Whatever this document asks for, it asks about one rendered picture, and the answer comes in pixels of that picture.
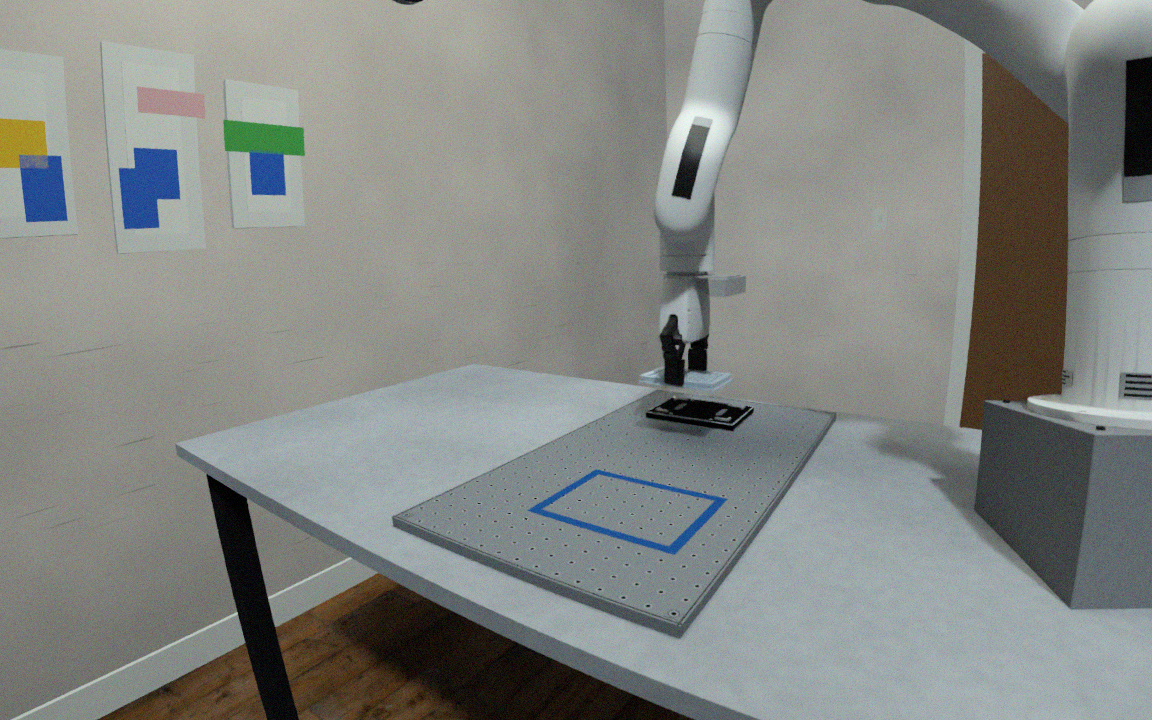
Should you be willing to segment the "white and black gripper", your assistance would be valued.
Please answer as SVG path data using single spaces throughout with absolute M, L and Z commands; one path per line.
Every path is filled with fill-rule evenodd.
M 667 274 L 664 278 L 659 313 L 664 382 L 684 386 L 685 361 L 682 357 L 685 344 L 691 347 L 689 369 L 707 372 L 707 350 L 704 348 L 708 348 L 708 279 Z

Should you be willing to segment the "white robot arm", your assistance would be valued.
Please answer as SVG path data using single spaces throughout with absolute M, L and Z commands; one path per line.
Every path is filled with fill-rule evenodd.
M 707 275 L 713 195 L 771 1 L 705 0 L 660 167 L 660 272 L 708 279 L 708 297 L 746 290 L 746 275 Z M 952 29 L 1069 124 L 1062 397 L 1026 397 L 1026 409 L 1152 430 L 1152 0 L 863 1 Z

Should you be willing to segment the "blue rectangular tape outline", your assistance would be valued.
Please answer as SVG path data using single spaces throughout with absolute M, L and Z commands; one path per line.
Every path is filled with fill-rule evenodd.
M 554 501 L 556 501 L 558 498 L 567 495 L 567 493 L 570 493 L 573 491 L 573 488 L 577 488 L 577 487 L 582 486 L 582 484 L 584 484 L 585 482 L 588 482 L 590 479 L 593 479 L 593 477 L 596 477 L 596 475 L 598 475 L 598 473 L 604 475 L 604 477 L 612 477 L 612 478 L 617 478 L 617 479 L 621 479 L 621 480 L 628 480 L 628 482 L 634 482 L 634 483 L 637 483 L 637 484 L 643 484 L 643 486 L 652 486 L 652 487 L 655 487 L 655 488 L 668 488 L 668 491 L 682 493 L 682 495 L 708 498 L 708 500 L 713 500 L 714 502 L 710 503 L 708 509 L 705 510 L 705 511 L 702 511 L 702 515 L 699 516 L 699 518 L 692 521 L 692 524 L 684 530 L 684 533 L 682 533 L 681 536 L 679 536 L 679 538 L 676 539 L 676 541 L 673 541 L 672 544 L 669 544 L 669 546 L 666 546 L 666 544 L 659 544 L 657 541 L 645 541 L 645 539 L 641 539 L 641 538 L 637 538 L 637 537 L 634 537 L 634 536 L 627 536 L 626 533 L 620 533 L 620 532 L 617 532 L 617 530 L 611 530 L 611 529 L 602 528 L 602 526 L 596 526 L 593 524 L 586 523 L 586 521 L 566 518 L 566 516 L 559 515 L 559 514 L 556 514 L 556 511 L 543 510 L 550 503 L 553 503 Z M 588 473 L 586 477 L 582 477 L 579 480 L 573 482 L 571 486 L 567 486 L 566 488 L 561 488 L 561 491 L 559 491 L 556 493 L 556 495 L 552 495 L 550 498 L 545 498 L 544 501 L 541 501 L 538 505 L 535 505 L 535 507 L 532 507 L 532 509 L 529 509 L 526 511 L 536 511 L 536 514 L 545 516 L 545 518 L 564 521 L 564 523 L 568 523 L 568 524 L 571 524 L 571 525 L 575 525 L 575 526 L 581 526 L 581 528 L 584 528 L 584 529 L 588 529 L 588 530 L 594 530 L 594 532 L 602 533 L 604 536 L 611 536 L 611 537 L 621 539 L 621 541 L 632 541 L 635 544 L 643 544 L 643 546 L 645 546 L 645 547 L 649 547 L 649 548 L 652 548 L 652 550 L 664 551 L 666 553 L 673 553 L 673 555 L 675 555 L 675 553 L 677 553 L 679 550 L 681 550 L 682 547 L 684 547 L 684 544 L 687 541 L 690 541 L 690 539 L 692 538 L 692 536 L 695 536 L 695 533 L 698 532 L 698 530 L 705 523 L 707 523 L 707 521 L 710 518 L 712 518 L 712 516 L 714 515 L 714 511 L 717 511 L 718 509 L 721 509 L 721 506 L 727 500 L 728 500 L 728 498 L 703 495 L 703 493 L 689 491 L 689 488 L 676 488 L 676 487 L 670 487 L 670 486 L 662 486 L 662 484 L 658 484 L 658 483 L 653 483 L 653 482 L 649 482 L 649 480 L 641 480 L 641 479 L 636 479 L 636 478 L 631 478 L 631 477 L 623 477 L 623 475 L 611 473 L 611 471 L 594 470 L 594 471 L 591 471 L 591 473 Z

